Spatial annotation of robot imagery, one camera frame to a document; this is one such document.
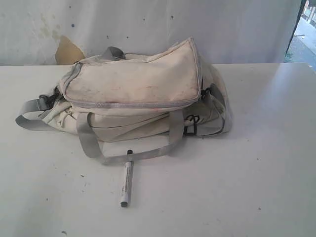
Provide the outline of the white canvas duffel bag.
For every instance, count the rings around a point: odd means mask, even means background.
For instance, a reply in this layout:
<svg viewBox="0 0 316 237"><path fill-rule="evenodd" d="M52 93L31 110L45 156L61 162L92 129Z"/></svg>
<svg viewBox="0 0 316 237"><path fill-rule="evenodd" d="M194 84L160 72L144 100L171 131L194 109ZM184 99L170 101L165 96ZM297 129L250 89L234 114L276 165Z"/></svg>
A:
<svg viewBox="0 0 316 237"><path fill-rule="evenodd" d="M193 38L156 55L108 47L76 61L52 94L27 101L16 118L27 130L75 134L83 152L102 164L161 157L183 137L210 137L232 128L227 90ZM106 156L100 142L166 135L149 151Z"/></svg>

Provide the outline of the white marker with black cap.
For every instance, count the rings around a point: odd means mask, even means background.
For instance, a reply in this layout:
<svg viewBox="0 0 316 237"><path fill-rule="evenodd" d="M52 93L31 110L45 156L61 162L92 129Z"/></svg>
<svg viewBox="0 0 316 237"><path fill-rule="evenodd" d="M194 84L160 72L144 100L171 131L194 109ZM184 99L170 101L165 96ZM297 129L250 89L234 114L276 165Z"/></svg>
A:
<svg viewBox="0 0 316 237"><path fill-rule="evenodd" d="M120 199L120 206L122 208L127 208L130 204L132 178L133 178L133 165L134 163L132 161L126 162L124 165L123 185L121 189L121 199Z"/></svg>

